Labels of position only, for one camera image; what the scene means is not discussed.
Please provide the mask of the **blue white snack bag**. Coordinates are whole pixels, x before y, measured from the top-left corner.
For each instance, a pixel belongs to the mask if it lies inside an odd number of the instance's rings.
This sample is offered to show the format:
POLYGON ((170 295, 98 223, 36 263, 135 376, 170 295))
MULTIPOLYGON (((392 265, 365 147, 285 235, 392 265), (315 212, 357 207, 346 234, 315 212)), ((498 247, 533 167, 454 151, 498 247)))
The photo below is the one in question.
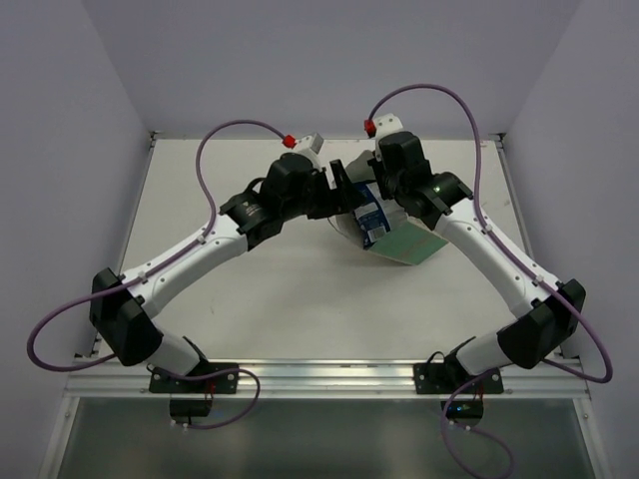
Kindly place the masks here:
POLYGON ((392 202, 383 200, 378 185, 373 182, 357 182, 355 188, 365 202, 355 209, 352 217, 362 233, 362 246, 371 248, 405 220, 404 213, 392 202))

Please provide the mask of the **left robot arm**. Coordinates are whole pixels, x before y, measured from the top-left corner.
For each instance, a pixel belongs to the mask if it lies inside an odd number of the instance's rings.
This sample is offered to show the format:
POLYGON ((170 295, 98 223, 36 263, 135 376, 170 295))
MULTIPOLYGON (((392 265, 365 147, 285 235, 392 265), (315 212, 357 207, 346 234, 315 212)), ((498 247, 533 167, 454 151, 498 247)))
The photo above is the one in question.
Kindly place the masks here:
POLYGON ((185 391, 208 378, 203 353, 190 340, 161 330, 155 317, 177 295, 214 268, 278 235, 298 217, 322 220, 351 213, 364 202, 339 160, 328 170, 302 154, 286 153, 266 176, 249 182, 201 227, 147 265, 115 274, 105 268, 92 281, 90 320, 120 363, 142 363, 172 373, 185 391))

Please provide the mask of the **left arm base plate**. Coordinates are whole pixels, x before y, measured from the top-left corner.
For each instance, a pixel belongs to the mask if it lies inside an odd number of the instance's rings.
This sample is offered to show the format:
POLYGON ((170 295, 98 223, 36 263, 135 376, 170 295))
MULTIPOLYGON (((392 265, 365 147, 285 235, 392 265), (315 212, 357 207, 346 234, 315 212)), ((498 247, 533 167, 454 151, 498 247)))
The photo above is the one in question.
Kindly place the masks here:
POLYGON ((240 366, 233 362, 199 363, 186 376, 151 369, 149 391, 156 394, 235 394, 240 366))

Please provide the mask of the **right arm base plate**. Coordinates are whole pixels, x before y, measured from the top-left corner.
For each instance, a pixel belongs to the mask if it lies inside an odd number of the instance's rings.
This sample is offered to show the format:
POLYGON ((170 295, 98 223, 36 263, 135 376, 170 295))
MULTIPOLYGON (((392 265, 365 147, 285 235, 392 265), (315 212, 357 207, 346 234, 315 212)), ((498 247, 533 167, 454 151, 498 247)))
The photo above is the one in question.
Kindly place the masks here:
POLYGON ((485 394, 504 392, 501 374, 495 371, 479 378, 466 374, 463 369, 456 371, 441 362, 421 362, 412 366, 412 374, 417 394, 450 394, 469 381, 471 383, 463 390, 463 393, 473 394, 479 389, 485 394))

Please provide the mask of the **green paper bag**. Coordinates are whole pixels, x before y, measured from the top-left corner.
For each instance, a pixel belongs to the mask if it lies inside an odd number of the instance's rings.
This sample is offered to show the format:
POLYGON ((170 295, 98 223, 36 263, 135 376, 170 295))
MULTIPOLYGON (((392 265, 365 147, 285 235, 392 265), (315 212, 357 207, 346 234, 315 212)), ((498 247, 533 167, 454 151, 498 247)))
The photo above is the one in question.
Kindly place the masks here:
MULTIPOLYGON (((365 150, 348 163, 345 171, 353 184, 357 182, 376 183, 372 169, 367 161, 373 158, 373 152, 365 150)), ((388 235, 376 242, 371 248, 362 246, 362 233, 352 217, 352 213, 330 218, 333 229, 350 243, 363 251, 406 265, 419 265, 448 245, 440 236, 428 230, 422 224, 411 219, 404 209, 394 202, 404 213, 405 220, 388 235)))

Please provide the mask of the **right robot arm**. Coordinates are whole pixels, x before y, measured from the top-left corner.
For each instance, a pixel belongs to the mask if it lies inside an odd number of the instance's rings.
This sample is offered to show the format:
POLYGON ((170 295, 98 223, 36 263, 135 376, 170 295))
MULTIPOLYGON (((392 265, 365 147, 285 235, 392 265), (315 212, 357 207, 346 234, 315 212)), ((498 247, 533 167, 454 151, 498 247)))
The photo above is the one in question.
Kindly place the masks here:
POLYGON ((382 195, 460 250, 514 316, 509 324, 472 337, 445 356, 444 378, 450 388, 467 391, 480 374, 509 364, 531 369, 576 331, 577 318, 567 307, 582 308, 583 286, 533 265, 521 249, 514 252, 519 264, 508 259, 481 226, 471 189, 451 172, 433 172, 416 135, 399 131, 376 140, 369 165, 382 195))

